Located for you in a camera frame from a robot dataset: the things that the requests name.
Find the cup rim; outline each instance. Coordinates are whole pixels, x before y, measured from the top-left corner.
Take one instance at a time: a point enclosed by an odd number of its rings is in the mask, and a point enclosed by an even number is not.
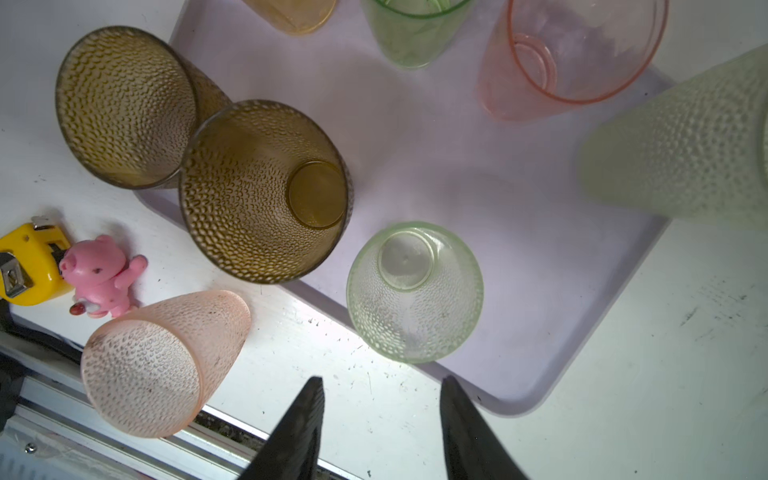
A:
[[[408,18],[415,18],[415,19],[418,19],[418,20],[429,20],[429,19],[432,19],[432,18],[438,18],[438,17],[445,16],[445,15],[447,15],[449,13],[453,13],[456,10],[459,10],[462,6],[468,4],[469,2],[473,2],[474,0],[461,0],[456,5],[451,5],[451,7],[448,8],[447,10],[443,10],[443,11],[437,12],[437,13],[428,13],[428,14],[416,14],[416,13],[401,12],[400,10],[392,8],[389,5],[387,5],[386,3],[382,2],[382,0],[372,0],[372,1],[377,3],[377,4],[379,4],[379,5],[381,5],[384,8],[386,8],[390,12],[396,13],[398,15],[402,15],[402,16],[408,17]]]
[[[78,48],[83,41],[85,41],[87,38],[90,38],[91,36],[96,36],[103,31],[130,31],[132,33],[135,33],[137,36],[144,37],[150,41],[153,41],[154,43],[160,45],[166,53],[168,53],[179,65],[181,71],[184,73],[184,77],[187,79],[187,83],[190,85],[190,89],[193,92],[192,100],[194,102],[194,115],[195,115],[195,125],[200,124],[200,99],[197,97],[197,92],[195,89],[195,83],[190,75],[190,72],[187,70],[187,68],[184,66],[184,61],[181,58],[181,56],[176,53],[176,51],[166,42],[160,40],[158,37],[152,35],[148,31],[141,30],[140,28],[135,27],[129,27],[127,25],[109,25],[106,27],[97,28],[94,31],[90,31],[87,34],[83,35],[79,40],[75,42],[74,45],[72,45],[69,50],[67,50],[67,54],[64,56],[64,60],[61,61],[61,65],[59,65],[58,73],[56,74],[56,86],[55,86],[55,110],[56,110],[56,120],[58,122],[59,130],[61,131],[61,135],[64,137],[64,140],[67,144],[67,147],[69,147],[70,152],[74,155],[75,158],[78,159],[80,162],[80,165],[85,167],[88,172],[90,172],[92,175],[94,175],[96,178],[98,178],[101,181],[104,181],[114,187],[124,188],[127,190],[146,190],[148,188],[154,188],[159,187],[162,184],[165,184],[170,179],[172,179],[174,176],[176,176],[179,171],[181,170],[181,164],[183,163],[184,156],[182,155],[181,160],[179,161],[178,165],[174,168],[172,172],[170,172],[165,177],[161,178],[160,180],[156,180],[155,182],[152,182],[150,184],[144,184],[144,185],[129,185],[129,184],[123,184],[121,182],[112,180],[109,177],[105,177],[101,173],[97,172],[96,170],[93,170],[84,160],[84,155],[81,154],[79,151],[75,151],[70,147],[71,144],[71,138],[69,135],[67,135],[67,132],[64,130],[63,122],[62,122],[62,113],[61,113],[61,103],[59,101],[59,90],[61,87],[61,78],[64,75],[65,71],[65,65],[67,64],[67,60],[69,60],[70,56],[72,55],[72,52],[76,48]],[[194,133],[194,127],[190,130],[190,137]]]
[[[339,162],[341,163],[342,167],[339,169],[339,172],[344,177],[344,183],[346,185],[346,209],[344,210],[344,213],[342,216],[334,222],[329,227],[324,227],[322,229],[313,228],[309,226],[305,226],[306,228],[312,229],[312,230],[327,230],[329,228],[338,227],[341,226],[339,230],[336,232],[336,237],[333,239],[333,242],[331,242],[330,247],[328,250],[312,265],[307,267],[306,269],[298,272],[296,275],[291,276],[290,278],[286,278],[284,280],[274,281],[274,282],[254,282],[252,280],[248,280],[244,276],[238,275],[224,265],[221,264],[220,261],[215,260],[209,253],[207,248],[200,243],[200,241],[197,239],[195,235],[193,235],[193,228],[191,226],[191,223],[189,219],[187,218],[187,209],[184,208],[184,205],[186,204],[186,201],[184,199],[184,182],[187,180],[187,162],[189,161],[189,156],[192,152],[192,150],[197,146],[198,141],[200,140],[200,134],[205,130],[206,127],[208,127],[209,124],[215,122],[219,118],[223,117],[224,115],[229,114],[232,110],[236,110],[240,107],[243,107],[244,105],[253,105],[253,104],[271,104],[271,105],[278,105],[280,107],[289,108],[290,110],[296,112],[297,114],[304,117],[306,120],[308,120],[312,125],[314,125],[317,130],[323,134],[326,140],[328,140],[328,143],[330,144],[331,148],[333,149],[333,153],[336,155],[336,157],[339,159]],[[330,256],[330,254],[336,249],[336,245],[339,244],[339,241],[341,240],[342,235],[344,234],[344,230],[346,230],[346,226],[349,223],[349,218],[352,214],[352,205],[353,205],[353,186],[352,186],[352,180],[350,178],[350,174],[347,170],[346,163],[344,162],[344,157],[342,157],[341,153],[339,152],[339,149],[336,148],[336,145],[331,141],[328,134],[308,115],[304,114],[304,112],[291,107],[288,104],[284,104],[279,101],[274,100],[260,100],[260,99],[251,99],[251,100],[243,100],[243,101],[236,101],[233,102],[226,107],[222,108],[215,114],[211,115],[208,119],[206,119],[199,128],[194,132],[192,137],[190,138],[189,143],[187,144],[187,148],[184,150],[184,155],[181,158],[181,169],[179,174],[179,188],[178,188],[178,195],[179,195],[179,207],[181,209],[181,217],[184,219],[184,225],[187,228],[187,231],[190,233],[190,237],[192,237],[192,241],[197,246],[197,249],[202,252],[202,254],[215,266],[217,266],[220,270],[223,272],[237,278],[238,280],[242,280],[249,283],[256,283],[260,285],[274,285],[274,284],[280,284],[280,283],[288,283],[292,282],[296,279],[301,278],[302,276],[307,275],[308,273],[315,270],[318,266],[320,266],[326,259]]]
[[[643,64],[637,69],[634,74],[629,77],[623,84],[620,84],[618,87],[616,87],[614,90],[609,91],[608,93],[602,94],[595,98],[588,98],[587,100],[573,100],[570,98],[561,97],[556,94],[549,93],[545,89],[539,87],[536,82],[533,81],[531,76],[528,74],[528,72],[523,68],[522,64],[520,63],[520,59],[518,58],[517,50],[515,49],[515,40],[513,39],[514,32],[512,31],[512,4],[515,3],[515,0],[509,0],[506,8],[506,13],[504,13],[505,21],[507,24],[507,43],[509,46],[509,49],[512,51],[512,57],[515,60],[515,64],[517,67],[522,71],[523,75],[525,76],[525,79],[528,80],[528,83],[535,88],[539,93],[542,93],[546,95],[547,97],[551,98],[555,101],[560,101],[566,104],[574,104],[574,105],[589,105],[593,103],[597,103],[599,101],[603,101],[607,98],[613,97],[620,91],[624,90],[632,82],[637,80],[637,77],[639,77],[645,69],[650,64],[650,61],[653,60],[654,55],[656,55],[656,50],[658,50],[659,45],[661,44],[661,39],[664,37],[664,32],[667,30],[667,18],[669,17],[669,7],[670,7],[670,0],[663,0],[664,2],[664,12],[662,13],[661,17],[661,27],[659,29],[659,35],[657,36],[656,40],[654,41],[653,47],[650,49],[650,53],[645,58],[645,61]]]
[[[198,389],[199,390],[198,390],[198,394],[197,394],[197,402],[195,404],[195,408],[192,411],[192,413],[184,420],[184,423],[181,423],[181,422],[179,423],[179,425],[181,425],[181,428],[176,430],[175,432],[172,432],[172,433],[162,432],[161,435],[155,435],[155,436],[149,436],[149,437],[141,437],[141,438],[155,439],[155,438],[161,438],[161,437],[168,436],[168,435],[174,435],[175,433],[177,433],[180,430],[184,429],[184,426],[189,425],[194,420],[194,418],[197,416],[197,413],[200,411],[200,409],[203,408],[203,406],[205,405],[205,402],[206,402],[206,399],[203,398],[204,391],[205,391],[205,388],[204,388],[205,379],[203,378],[203,373],[202,373],[203,370],[202,370],[202,365],[200,364],[200,360],[198,360],[197,357],[192,353],[192,349],[187,344],[187,341],[184,339],[184,336],[182,336],[174,327],[169,326],[169,325],[165,325],[163,323],[155,322],[155,321],[150,320],[150,319],[135,319],[135,318],[127,318],[127,316],[119,316],[119,317],[113,318],[110,321],[106,322],[105,324],[99,326],[91,334],[91,336],[88,337],[88,341],[85,343],[85,346],[83,348],[83,355],[85,355],[85,350],[88,347],[88,343],[91,341],[91,339],[94,336],[96,336],[96,335],[98,335],[100,333],[103,333],[105,330],[110,330],[111,327],[113,325],[115,325],[115,324],[118,324],[120,322],[127,322],[127,321],[151,323],[153,325],[159,326],[161,329],[164,329],[164,330],[168,331],[171,335],[175,336],[179,340],[179,342],[181,342],[181,345],[184,346],[184,348],[186,349],[187,353],[189,353],[190,358],[194,362],[194,367],[195,367],[195,370],[197,371],[197,384],[198,384]],[[83,368],[84,368],[84,363],[81,362],[80,377],[82,379],[83,388],[85,389],[85,395],[88,397],[88,401],[91,403],[91,405],[93,405],[94,409],[96,409],[96,411],[98,412],[99,416],[101,418],[103,418],[104,420],[106,420],[107,423],[109,423],[110,425],[114,426],[116,429],[120,430],[121,432],[126,432],[126,430],[124,429],[124,427],[122,425],[119,425],[110,416],[104,414],[104,412],[101,409],[101,404],[98,404],[98,403],[94,402],[94,400],[92,399],[91,394],[90,394],[90,389],[88,388],[88,382],[85,380],[85,375],[83,374]],[[134,432],[126,432],[126,433],[128,433],[130,435],[134,435],[134,436],[139,436],[139,435],[136,435],[136,433],[134,433]]]

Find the plastic tray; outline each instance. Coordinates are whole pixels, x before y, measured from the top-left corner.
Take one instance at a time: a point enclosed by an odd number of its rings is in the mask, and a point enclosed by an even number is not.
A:
[[[485,305],[459,350],[418,368],[452,373],[488,410],[521,415],[546,397],[666,224],[585,198],[577,147],[669,84],[647,71],[600,104],[493,121],[474,86],[501,7],[480,0],[445,54],[418,71],[384,59],[356,0],[304,37],[276,31],[241,0],[190,0],[171,44],[234,101],[277,100],[309,115],[349,165],[349,227],[323,265],[284,287],[351,326],[346,277],[374,233],[405,220],[452,230],[478,259]],[[183,225],[175,190],[138,195]]]

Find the metal clip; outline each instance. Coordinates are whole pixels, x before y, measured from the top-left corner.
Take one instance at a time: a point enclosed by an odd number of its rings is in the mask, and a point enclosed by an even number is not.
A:
[[[24,293],[32,287],[33,282],[24,271],[16,257],[9,252],[0,253],[0,273],[5,286],[5,295],[8,298]]]
[[[38,215],[32,218],[32,226],[35,228],[35,230],[45,230],[46,228],[55,226],[55,223],[53,223],[50,217],[46,217],[45,215]]]

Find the light green cup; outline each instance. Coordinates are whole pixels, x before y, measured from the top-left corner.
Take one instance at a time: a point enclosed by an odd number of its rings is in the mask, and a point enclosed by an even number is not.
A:
[[[475,0],[361,0],[382,53],[400,68],[421,68],[448,46]]]
[[[600,126],[580,157],[605,203],[768,229],[768,45]]]
[[[357,333],[398,362],[440,359],[475,329],[483,303],[480,267],[456,235],[424,222],[398,223],[360,250],[346,287]]]

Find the pink bear figurine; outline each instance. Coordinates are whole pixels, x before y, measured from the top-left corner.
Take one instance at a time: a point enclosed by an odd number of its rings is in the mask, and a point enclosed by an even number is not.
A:
[[[88,312],[91,318],[123,315],[131,309],[128,287],[147,268],[147,259],[138,255],[126,264],[125,253],[109,235],[77,242],[59,262],[61,276],[74,286],[73,315]]]

